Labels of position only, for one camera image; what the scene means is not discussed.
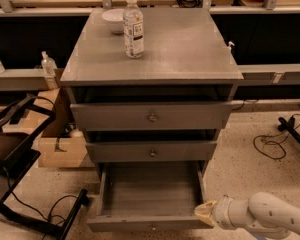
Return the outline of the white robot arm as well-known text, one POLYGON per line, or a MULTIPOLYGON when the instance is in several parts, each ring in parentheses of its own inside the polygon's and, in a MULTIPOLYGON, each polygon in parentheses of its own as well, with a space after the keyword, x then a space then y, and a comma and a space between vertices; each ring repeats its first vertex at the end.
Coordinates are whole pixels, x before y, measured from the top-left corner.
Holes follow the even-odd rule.
POLYGON ((284 239, 291 232, 300 236, 300 208, 267 192, 255 193, 245 200, 224 196, 198 205, 194 214, 203 223, 224 230, 242 228, 271 239, 284 239))

